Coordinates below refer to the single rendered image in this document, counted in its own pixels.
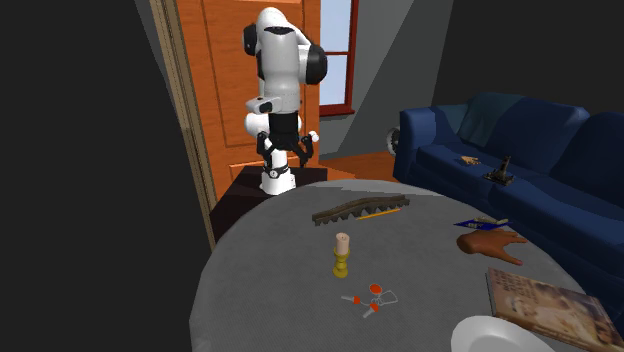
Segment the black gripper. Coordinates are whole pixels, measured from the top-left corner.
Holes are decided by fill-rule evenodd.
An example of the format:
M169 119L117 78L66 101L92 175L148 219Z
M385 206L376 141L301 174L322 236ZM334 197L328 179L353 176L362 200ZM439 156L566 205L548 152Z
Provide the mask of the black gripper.
M269 133L261 131L257 134L257 153L264 159L265 168L272 169L272 152L277 149L292 149L299 158L300 167L304 168L314 154L313 143L316 133L309 132L299 136L299 116L297 112L280 114L269 113Z

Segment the dark robot stand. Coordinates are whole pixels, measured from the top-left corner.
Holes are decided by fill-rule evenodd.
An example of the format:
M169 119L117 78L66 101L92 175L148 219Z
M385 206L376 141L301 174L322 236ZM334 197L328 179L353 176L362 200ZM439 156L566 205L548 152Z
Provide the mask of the dark robot stand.
M313 183L327 180L326 168L291 168L297 187L279 196L261 188L261 166L245 166L210 213L215 242L239 237L273 241L299 227L322 198Z

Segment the orange wooden door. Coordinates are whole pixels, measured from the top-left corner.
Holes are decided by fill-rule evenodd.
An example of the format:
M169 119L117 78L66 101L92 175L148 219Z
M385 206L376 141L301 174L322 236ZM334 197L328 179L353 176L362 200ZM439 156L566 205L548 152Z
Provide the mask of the orange wooden door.
M244 128L245 103L258 96L255 58L244 28L266 7L279 9L314 42L321 0L147 0L153 15L209 243L210 213L246 165L261 162Z

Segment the white round disc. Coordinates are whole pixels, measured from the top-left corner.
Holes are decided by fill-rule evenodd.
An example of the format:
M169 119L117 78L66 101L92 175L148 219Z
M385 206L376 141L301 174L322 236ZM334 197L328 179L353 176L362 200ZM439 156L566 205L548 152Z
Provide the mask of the white round disc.
M393 157L395 157L397 153L399 138L400 138L399 126L391 128L386 134L386 139L385 139L386 147L388 149L389 154Z

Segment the red framed window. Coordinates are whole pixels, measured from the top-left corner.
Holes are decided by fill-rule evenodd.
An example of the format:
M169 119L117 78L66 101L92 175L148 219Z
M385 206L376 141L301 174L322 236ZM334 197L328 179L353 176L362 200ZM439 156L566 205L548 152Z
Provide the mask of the red framed window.
M320 84L320 115L354 112L352 95L359 0L321 0L320 45L328 58L327 75Z

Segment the yellow pencil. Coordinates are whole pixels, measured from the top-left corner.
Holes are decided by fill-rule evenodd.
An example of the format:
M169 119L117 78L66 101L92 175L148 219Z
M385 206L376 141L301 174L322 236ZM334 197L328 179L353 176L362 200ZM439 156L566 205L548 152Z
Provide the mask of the yellow pencil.
M374 217L378 217L378 216L384 216L384 215L396 213L396 212L399 212L401 210L402 210L402 208L389 209L389 210L385 210L385 211L372 213L372 214L369 214L369 215L360 216L360 217L357 217L356 219L357 220L370 219L370 218L374 218Z

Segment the candle on yellow holder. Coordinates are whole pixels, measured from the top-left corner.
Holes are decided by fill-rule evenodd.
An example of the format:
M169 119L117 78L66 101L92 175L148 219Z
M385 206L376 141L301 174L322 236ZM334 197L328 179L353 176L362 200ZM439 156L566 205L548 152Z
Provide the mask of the candle on yellow holder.
M332 269L333 274L338 278L345 278L348 275L347 259L350 253L350 237L348 234L340 232L336 234L334 247L335 262Z

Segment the grey round table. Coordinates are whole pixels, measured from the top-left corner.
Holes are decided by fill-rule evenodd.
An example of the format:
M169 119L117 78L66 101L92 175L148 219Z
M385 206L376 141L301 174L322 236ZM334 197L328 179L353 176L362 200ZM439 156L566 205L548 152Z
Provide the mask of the grey round table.
M497 268L570 290L579 284L533 243L508 252L522 266L463 253L463 222L477 210L421 188L379 180L312 184L319 210L376 196L405 195L408 206L370 219L316 226L304 216L284 237L223 237L198 285L190 315L192 352L450 352L463 319L490 313L486 272ZM350 237L348 275L336 277L337 233ZM399 301L364 319L369 285Z

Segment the keys with red caps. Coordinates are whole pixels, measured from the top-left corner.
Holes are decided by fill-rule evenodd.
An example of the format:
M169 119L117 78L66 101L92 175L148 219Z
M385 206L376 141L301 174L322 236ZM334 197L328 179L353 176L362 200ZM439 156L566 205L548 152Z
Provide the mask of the keys with red caps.
M354 305L362 305L367 310L362 314L364 319L368 318L379 311L380 307L395 304L399 301L398 297L392 290L384 290L381 285L373 283L369 285L370 298L362 298L360 296L341 296L342 300L348 301Z

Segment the brown model hand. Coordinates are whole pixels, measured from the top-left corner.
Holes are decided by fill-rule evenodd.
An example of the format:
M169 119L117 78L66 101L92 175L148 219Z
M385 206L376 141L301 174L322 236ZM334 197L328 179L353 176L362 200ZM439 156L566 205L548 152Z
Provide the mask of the brown model hand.
M509 255L505 247L512 243L527 242L527 239L520 237L516 232L500 229L475 230L460 235L456 240L458 248L466 254L482 254L518 266L522 266L523 262Z

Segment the blue sofa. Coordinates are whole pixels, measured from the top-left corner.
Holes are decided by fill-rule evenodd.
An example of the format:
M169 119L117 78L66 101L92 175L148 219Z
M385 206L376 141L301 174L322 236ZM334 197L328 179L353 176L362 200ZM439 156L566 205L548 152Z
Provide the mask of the blue sofa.
M399 127L395 179L509 219L624 333L624 113L485 92L403 110ZM513 183L485 179L505 156Z

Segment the white plate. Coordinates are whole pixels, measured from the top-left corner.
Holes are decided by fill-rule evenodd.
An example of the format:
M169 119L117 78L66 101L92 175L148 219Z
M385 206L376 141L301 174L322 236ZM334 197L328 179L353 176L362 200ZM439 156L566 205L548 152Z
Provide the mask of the white plate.
M544 341L506 320L471 316L454 328L451 352L555 352Z

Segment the brown illustrated book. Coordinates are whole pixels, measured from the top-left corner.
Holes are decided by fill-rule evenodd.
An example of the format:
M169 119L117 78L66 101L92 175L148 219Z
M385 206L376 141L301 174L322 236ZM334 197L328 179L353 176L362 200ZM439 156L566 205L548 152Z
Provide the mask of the brown illustrated book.
M597 298L494 268L486 281L495 317L588 352L624 352Z

